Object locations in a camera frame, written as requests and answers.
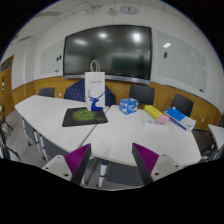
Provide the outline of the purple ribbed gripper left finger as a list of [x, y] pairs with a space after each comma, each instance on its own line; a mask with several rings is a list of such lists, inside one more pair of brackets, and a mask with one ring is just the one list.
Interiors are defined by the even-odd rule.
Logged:
[[65, 161], [72, 173], [72, 183], [77, 185], [81, 183], [91, 153], [91, 144], [86, 144], [65, 156]]

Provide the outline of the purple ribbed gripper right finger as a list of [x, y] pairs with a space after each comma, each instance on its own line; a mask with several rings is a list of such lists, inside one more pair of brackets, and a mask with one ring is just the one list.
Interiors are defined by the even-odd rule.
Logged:
[[145, 185], [150, 184], [153, 181], [151, 173], [153, 168], [155, 167], [159, 155], [137, 143], [132, 144], [132, 154], [137, 164], [143, 183]]

